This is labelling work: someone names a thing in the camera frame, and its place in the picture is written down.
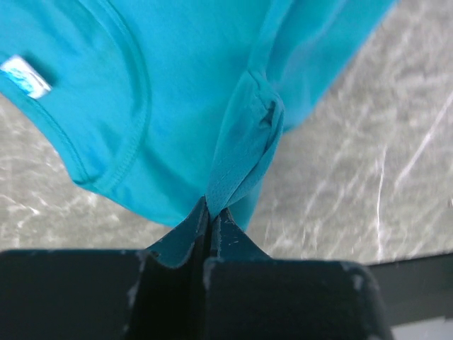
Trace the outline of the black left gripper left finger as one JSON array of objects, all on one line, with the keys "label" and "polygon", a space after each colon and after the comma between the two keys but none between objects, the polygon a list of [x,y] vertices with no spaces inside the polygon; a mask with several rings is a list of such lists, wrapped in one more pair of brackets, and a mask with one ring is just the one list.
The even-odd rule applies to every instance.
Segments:
[{"label": "black left gripper left finger", "polygon": [[207,207],[146,249],[1,253],[2,339],[196,339]]}]

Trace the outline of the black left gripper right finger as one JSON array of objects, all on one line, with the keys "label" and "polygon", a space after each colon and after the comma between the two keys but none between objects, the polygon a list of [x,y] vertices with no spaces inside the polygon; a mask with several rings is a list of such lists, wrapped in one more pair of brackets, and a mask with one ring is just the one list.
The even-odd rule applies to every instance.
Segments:
[{"label": "black left gripper right finger", "polygon": [[350,261],[277,260],[224,210],[203,284],[205,339],[391,339],[379,286]]}]

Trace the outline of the teal t-shirt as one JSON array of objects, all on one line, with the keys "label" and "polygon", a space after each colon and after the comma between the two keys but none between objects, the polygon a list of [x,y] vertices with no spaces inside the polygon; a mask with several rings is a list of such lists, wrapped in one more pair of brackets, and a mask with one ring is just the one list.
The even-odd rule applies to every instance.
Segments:
[{"label": "teal t-shirt", "polygon": [[74,183],[176,226],[247,227],[298,126],[390,1],[2,1],[1,92]]}]

